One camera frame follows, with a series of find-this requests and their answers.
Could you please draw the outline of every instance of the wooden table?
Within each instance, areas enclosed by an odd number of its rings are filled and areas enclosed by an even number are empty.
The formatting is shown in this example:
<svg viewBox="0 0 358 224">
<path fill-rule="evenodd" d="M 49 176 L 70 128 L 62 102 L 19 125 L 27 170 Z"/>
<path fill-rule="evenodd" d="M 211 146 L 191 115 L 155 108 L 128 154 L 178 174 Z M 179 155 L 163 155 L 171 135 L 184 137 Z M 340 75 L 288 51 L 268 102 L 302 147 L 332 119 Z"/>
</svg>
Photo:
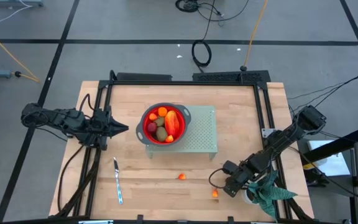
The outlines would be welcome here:
<svg viewBox="0 0 358 224">
<path fill-rule="evenodd" d="M 91 104 L 94 104 L 97 86 L 98 82 L 83 82 L 77 108 L 87 93 L 91 95 Z M 268 92 L 276 128 L 286 128 L 291 124 L 291 117 L 283 84 L 268 83 Z M 135 135 L 135 127 L 143 112 L 160 102 L 215 106 L 219 152 L 213 160 L 205 154 L 159 154 L 153 159 L 147 157 L 145 146 Z M 214 188 L 208 183 L 210 173 L 221 168 L 226 160 L 238 163 L 262 148 L 252 87 L 114 85 L 111 106 L 114 119 L 128 125 L 129 130 L 109 139 L 107 151 L 102 152 L 92 218 L 133 220 L 138 214 L 143 214 L 145 220 L 224 221 L 228 216 L 233 216 L 235 221 L 272 221 L 258 205 L 246 204 L 240 194 L 231 198 L 219 190 L 219 197 L 213 198 Z M 268 124 L 263 100 L 262 107 L 265 124 Z M 86 103 L 83 111 L 91 115 Z M 76 139 L 68 141 L 62 167 L 78 148 Z M 62 205 L 78 186 L 84 152 L 82 150 L 71 161 L 65 172 Z M 117 158 L 120 168 L 123 205 L 119 205 L 117 199 L 113 157 Z M 282 163 L 287 188 L 298 194 L 296 202 L 307 215 L 313 217 L 299 155 L 285 150 Z M 180 173 L 185 173 L 187 179 L 178 180 Z M 213 182 L 224 185 L 226 177 L 223 173 L 217 173 Z M 87 190 L 83 196 L 82 214 Z M 279 206 L 283 214 L 282 204 L 279 203 Z M 51 215 L 55 213 L 57 188 L 50 209 Z"/>
</svg>

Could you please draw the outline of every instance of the black cable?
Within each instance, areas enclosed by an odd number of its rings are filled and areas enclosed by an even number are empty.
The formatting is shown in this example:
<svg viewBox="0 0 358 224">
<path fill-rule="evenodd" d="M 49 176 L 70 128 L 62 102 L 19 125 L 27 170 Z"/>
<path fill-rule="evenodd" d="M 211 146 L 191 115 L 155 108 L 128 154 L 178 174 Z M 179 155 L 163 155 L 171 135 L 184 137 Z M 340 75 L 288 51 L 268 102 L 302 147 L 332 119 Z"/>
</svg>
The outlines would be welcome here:
<svg viewBox="0 0 358 224">
<path fill-rule="evenodd" d="M 212 7 L 214 7 L 215 5 L 215 0 L 212 2 Z M 212 12 L 213 10 L 211 10 L 211 13 L 209 14 L 209 19 L 211 19 L 211 16 L 212 16 Z M 205 34 L 204 34 L 204 37 L 201 39 L 201 40 L 196 40 L 193 42 L 193 44 L 191 45 L 191 56 L 193 57 L 193 61 L 194 63 L 197 65 L 198 69 L 200 70 L 201 73 L 204 73 L 204 71 L 201 69 L 201 67 L 207 67 L 209 65 L 209 63 L 211 63 L 211 59 L 212 59 L 212 51 L 211 51 L 211 48 L 209 47 L 209 45 L 204 41 L 205 40 L 205 37 L 208 33 L 208 29 L 209 29 L 209 24 L 211 23 L 211 21 L 209 20 L 208 21 L 208 25 L 206 27 L 206 31 L 205 31 Z M 206 50 L 208 51 L 208 60 L 203 63 L 203 62 L 200 62 L 197 58 L 196 58 L 196 55 L 194 53 L 194 48 L 196 47 L 196 44 L 198 43 L 201 43 L 205 46 Z"/>
<path fill-rule="evenodd" d="M 91 168 L 88 171 L 88 174 L 85 176 L 84 181 L 81 185 L 78 186 L 75 193 L 69 199 L 69 201 L 65 204 L 65 206 L 62 208 L 60 212 L 58 212 L 55 216 L 56 217 L 67 217 L 71 211 L 71 209 L 74 207 L 75 203 L 78 201 L 78 199 L 82 196 L 86 186 L 89 184 L 89 182 L 93 179 L 93 177 L 98 172 L 98 166 L 100 161 L 100 153 L 101 150 L 96 148 L 96 154 L 94 157 L 93 164 Z"/>
<path fill-rule="evenodd" d="M 358 197 L 357 194 L 355 194 L 354 192 L 351 192 L 350 190 L 347 190 L 345 187 L 341 186 L 339 183 L 333 181 L 332 179 L 330 179 L 323 171 L 321 171 L 319 168 L 317 168 L 312 162 L 310 162 L 310 160 L 299 150 L 295 149 L 294 147 L 289 146 L 289 148 L 295 150 L 297 153 L 299 153 L 299 155 L 309 164 L 311 164 L 321 175 L 323 175 L 323 177 L 325 177 L 328 181 L 330 181 L 331 183 L 337 185 L 338 187 L 340 187 L 341 189 L 343 189 L 344 191 L 346 191 L 347 193 Z"/>
<path fill-rule="evenodd" d="M 230 17 L 230 18 L 227 18 L 227 19 L 210 19 L 209 18 L 209 20 L 210 21 L 212 21 L 212 22 L 222 22 L 222 21 L 228 21 L 228 20 L 231 20 L 231 19 L 234 19 L 234 18 L 236 18 L 237 16 L 240 16 L 240 14 L 242 13 L 242 12 L 244 12 L 244 10 L 246 9 L 246 7 L 247 7 L 247 5 L 248 5 L 248 2 L 249 2 L 249 0 L 247 0 L 247 2 L 246 2 L 246 4 L 244 5 L 244 7 L 241 9 L 241 11 L 239 12 L 239 13 L 237 13 L 235 16 L 232 16 L 232 17 Z M 202 17 L 204 17 L 205 19 L 208 19 L 207 17 L 205 17 L 204 15 L 202 15 L 202 13 L 200 13 L 200 10 L 199 9 L 197 9 L 197 11 L 198 11 L 198 13 L 202 16 Z M 218 10 L 216 10 L 218 13 L 216 14 L 217 16 L 222 16 L 222 14 L 218 11 Z"/>
<path fill-rule="evenodd" d="M 198 9 L 200 9 L 201 7 L 203 7 L 204 4 L 205 4 L 205 5 L 208 5 L 208 6 L 211 6 L 211 9 L 210 9 L 210 10 L 215 9 L 215 12 L 214 12 L 215 15 L 217 15 L 217 16 L 220 16 L 220 15 L 221 15 L 221 12 L 219 12 L 218 9 L 216 9 L 216 7 L 213 6 L 213 5 L 211 5 L 210 3 L 206 3 L 206 2 L 200 3 Z"/>
<path fill-rule="evenodd" d="M 296 111 L 296 110 L 298 110 L 299 108 L 301 108 L 302 106 L 306 106 L 306 105 L 310 104 L 311 102 L 313 102 L 314 100 L 317 100 L 318 98 L 320 98 L 320 97 L 322 97 L 322 96 L 328 94 L 328 96 L 326 96 L 323 100 L 321 100 L 321 101 L 315 106 L 315 107 L 317 107 L 317 106 L 318 106 L 320 103 L 322 103 L 326 98 L 328 98 L 328 97 L 331 96 L 335 91 L 337 91 L 338 89 L 340 89 L 340 87 L 342 87 L 342 86 L 344 86 L 344 85 L 346 85 L 346 84 L 348 84 L 348 83 L 350 83 L 351 81 L 356 80 L 356 79 L 358 79 L 358 76 L 357 76 L 357 77 L 354 77 L 354 78 L 352 78 L 352 79 L 350 79 L 350 80 L 348 80 L 348 81 L 346 81 L 346 82 L 344 82 L 344 83 L 342 83 L 342 84 L 339 85 L 338 87 L 335 87 L 335 88 L 333 88 L 332 90 L 327 91 L 326 93 L 323 93 L 323 94 L 317 96 L 316 98 L 313 98 L 311 101 L 309 101 L 309 102 L 307 102 L 307 103 L 305 103 L 305 104 L 302 104 L 302 105 L 298 106 L 297 108 L 295 108 L 294 111 Z"/>
<path fill-rule="evenodd" d="M 343 83 L 342 85 L 336 87 L 334 91 L 332 91 L 328 96 L 326 96 L 324 99 L 322 99 L 322 100 L 321 100 L 318 104 L 316 104 L 316 106 L 314 106 L 314 107 L 317 107 L 318 105 L 320 105 L 320 103 L 322 103 L 326 98 L 328 98 L 328 97 L 331 96 L 333 93 L 335 93 L 335 91 L 337 91 L 340 87 L 342 87 L 342 86 L 344 86 L 344 85 L 348 84 L 349 82 L 351 82 L 351 81 L 353 81 L 353 80 L 356 80 L 356 79 L 358 79 L 358 76 L 357 76 L 357 77 L 354 77 L 354 78 L 352 78 L 351 80 L 349 80 L 349 81 Z"/>
<path fill-rule="evenodd" d="M 217 189 L 223 189 L 224 187 L 219 187 L 219 186 L 217 186 L 217 185 L 212 184 L 211 178 L 212 178 L 212 176 L 213 176 L 217 171 L 220 171 L 220 170 L 223 170 L 223 168 L 220 168 L 220 169 L 215 170 L 215 171 L 212 172 L 212 174 L 209 175 L 209 177 L 208 177 L 208 182 L 209 182 L 209 184 L 211 184 L 213 187 L 215 187 L 215 188 L 217 188 Z"/>
<path fill-rule="evenodd" d="M 345 82 L 337 83 L 337 84 L 335 84 L 335 85 L 328 86 L 328 87 L 323 88 L 323 89 L 321 89 L 321 90 L 312 91 L 312 92 L 310 92 L 310 93 L 305 93 L 305 94 L 302 94 L 302 95 L 299 95 L 299 96 L 295 96 L 295 97 L 291 97 L 291 98 L 287 98 L 287 99 L 288 99 L 288 100 L 294 100 L 294 99 L 297 99 L 297 98 L 302 97 L 302 96 L 308 96 L 308 95 L 313 94 L 313 93 L 318 93 L 318 92 L 324 91 L 324 90 L 326 90 L 326 89 L 328 89 L 328 88 L 336 87 L 336 86 L 338 86 L 338 85 L 340 85 L 340 84 L 343 84 L 343 83 L 345 83 Z"/>
<path fill-rule="evenodd" d="M 74 154 L 67 160 L 65 166 L 63 167 L 62 170 L 62 174 L 60 174 L 60 180 L 59 180 L 59 188 L 57 191 L 57 208 L 59 210 L 59 212 L 62 211 L 62 208 L 60 206 L 60 195 L 61 195 L 61 191 L 62 191 L 62 182 L 63 182 L 63 175 L 65 174 L 65 171 L 68 167 L 68 164 L 71 162 L 71 160 L 74 159 L 74 157 L 81 151 L 81 149 L 84 148 L 84 146 L 81 146 L 76 152 L 74 152 Z"/>
<path fill-rule="evenodd" d="M 46 119 L 45 119 L 45 122 L 43 122 L 43 123 L 40 123 L 40 124 L 35 124 L 35 123 L 30 123 L 30 122 L 28 122 L 27 121 L 27 118 L 29 117 L 29 116 L 32 116 L 32 115 L 35 115 L 35 114 L 39 114 L 39 115 L 42 115 L 42 116 L 44 116 Z M 46 125 L 46 124 L 48 124 L 48 122 L 49 122 L 49 117 L 41 110 L 41 111 L 33 111 L 33 112 L 31 112 L 31 113 L 29 113 L 29 114 L 26 114 L 23 118 L 22 118 L 22 124 L 23 124 L 23 126 L 25 126 L 25 127 L 27 127 L 27 128 L 39 128 L 39 127 L 41 127 L 41 126 L 44 126 L 44 125 Z"/>
<path fill-rule="evenodd" d="M 94 108 L 91 106 L 91 95 L 88 93 L 85 95 L 85 97 L 82 99 L 80 109 L 79 111 L 82 111 L 82 107 L 84 106 L 85 100 L 88 99 L 88 106 L 94 111 Z"/>
<path fill-rule="evenodd" d="M 65 141 L 65 142 L 67 142 L 67 140 L 66 140 L 66 139 L 63 139 L 62 137 L 58 136 L 57 134 L 55 134 L 55 133 L 53 133 L 53 132 L 51 132 L 51 131 L 49 131 L 49 130 L 47 130 L 47 129 L 44 129 L 44 128 L 36 128 L 36 129 L 38 129 L 38 130 L 42 130 L 42 131 L 46 131 L 46 132 L 48 132 L 48 133 L 50 133 L 50 134 L 54 135 L 56 138 L 59 138 L 59 139 L 61 139 L 61 140 Z"/>
<path fill-rule="evenodd" d="M 184 2 L 184 5 L 183 7 L 180 7 L 180 3 L 182 1 Z M 177 0 L 175 2 L 175 6 L 181 12 L 196 12 L 198 10 L 199 4 L 197 3 L 197 0 Z"/>
</svg>

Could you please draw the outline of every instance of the orange cable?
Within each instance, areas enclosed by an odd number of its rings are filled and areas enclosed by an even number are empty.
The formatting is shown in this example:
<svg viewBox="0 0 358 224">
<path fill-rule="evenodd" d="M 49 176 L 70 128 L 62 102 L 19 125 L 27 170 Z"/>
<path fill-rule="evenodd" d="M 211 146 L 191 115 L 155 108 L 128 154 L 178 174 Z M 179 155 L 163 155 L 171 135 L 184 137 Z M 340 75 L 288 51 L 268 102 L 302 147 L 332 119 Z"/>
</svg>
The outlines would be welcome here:
<svg viewBox="0 0 358 224">
<path fill-rule="evenodd" d="M 36 80 L 35 78 L 32 78 L 32 77 L 30 77 L 30 76 L 28 76 L 28 75 L 24 75 L 24 74 L 22 74 L 22 73 L 20 73 L 20 76 L 21 76 L 21 77 L 24 77 L 24 78 L 31 79 L 31 80 L 36 81 L 36 82 L 39 82 L 39 81 Z"/>
<path fill-rule="evenodd" d="M 252 32 L 252 36 L 251 36 L 251 40 L 249 41 L 247 57 L 246 57 L 246 61 L 244 62 L 244 66 L 247 66 L 247 62 L 248 62 L 248 58 L 249 58 L 249 53 L 250 53 L 250 51 L 251 51 L 252 41 L 254 40 L 254 36 L 255 36 L 256 30 L 258 29 L 259 22 L 260 22 L 260 20 L 262 19 L 262 16 L 263 16 L 263 14 L 264 14 L 264 11 L 265 11 L 265 8 L 266 8 L 266 5 L 267 5 L 267 1 L 268 1 L 268 0 L 265 0 L 264 7 L 262 8 L 262 10 L 261 10 L 261 12 L 260 12 L 260 14 L 259 14 L 258 21 L 256 22 L 256 25 L 255 25 L 255 27 L 254 27 L 254 31 Z"/>
<path fill-rule="evenodd" d="M 6 51 L 7 54 L 9 54 L 9 56 L 11 56 L 13 58 L 13 60 L 15 60 L 22 68 L 24 68 L 30 75 L 32 75 L 34 78 L 31 78 L 32 80 L 36 81 L 36 82 L 40 82 L 40 80 L 38 79 L 38 77 L 36 77 L 26 66 L 24 66 L 18 59 L 15 58 L 15 56 L 13 56 L 13 54 L 10 53 L 10 51 L 8 51 L 8 49 L 3 46 L 2 43 L 0 43 L 0 46 L 2 47 L 2 49 L 4 49 Z"/>
</svg>

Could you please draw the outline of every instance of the knife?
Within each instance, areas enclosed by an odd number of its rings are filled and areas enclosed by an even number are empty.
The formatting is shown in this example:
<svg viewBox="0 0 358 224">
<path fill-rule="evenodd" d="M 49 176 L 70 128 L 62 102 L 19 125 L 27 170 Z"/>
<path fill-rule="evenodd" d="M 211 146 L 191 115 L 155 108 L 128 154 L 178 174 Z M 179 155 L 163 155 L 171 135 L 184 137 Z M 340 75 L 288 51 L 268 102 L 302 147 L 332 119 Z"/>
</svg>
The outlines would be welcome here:
<svg viewBox="0 0 358 224">
<path fill-rule="evenodd" d="M 122 205 L 122 203 L 124 203 L 122 201 L 122 193 L 121 193 L 121 187 L 119 185 L 119 180 L 118 180 L 118 174 L 119 174 L 119 169 L 118 169 L 118 163 L 116 158 L 114 157 L 114 168 L 116 170 L 116 183 L 117 183 L 117 193 L 118 193 L 118 202 L 120 205 Z"/>
</svg>

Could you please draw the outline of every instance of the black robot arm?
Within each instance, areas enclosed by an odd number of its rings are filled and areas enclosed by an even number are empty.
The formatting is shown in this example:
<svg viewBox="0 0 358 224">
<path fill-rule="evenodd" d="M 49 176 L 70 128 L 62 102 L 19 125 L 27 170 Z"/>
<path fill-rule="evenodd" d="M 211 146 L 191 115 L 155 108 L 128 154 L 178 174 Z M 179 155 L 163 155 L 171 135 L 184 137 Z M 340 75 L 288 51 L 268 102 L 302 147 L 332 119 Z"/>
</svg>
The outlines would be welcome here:
<svg viewBox="0 0 358 224">
<path fill-rule="evenodd" d="M 36 103 L 29 103 L 22 111 L 21 120 L 28 128 L 50 126 L 67 136 L 75 136 L 84 146 L 102 150 L 107 146 L 102 137 L 111 138 L 128 130 L 128 126 L 112 118 L 110 106 L 105 111 L 96 108 L 93 116 L 87 119 L 82 111 L 76 109 L 47 110 Z"/>
<path fill-rule="evenodd" d="M 223 190 L 231 197 L 248 181 L 255 182 L 266 173 L 271 163 L 282 151 L 306 134 L 317 134 L 326 124 L 326 117 L 312 106 L 304 107 L 294 116 L 293 123 L 283 131 L 276 130 L 264 139 L 264 150 L 251 154 L 239 165 L 226 161 L 223 172 L 230 175 Z"/>
</svg>

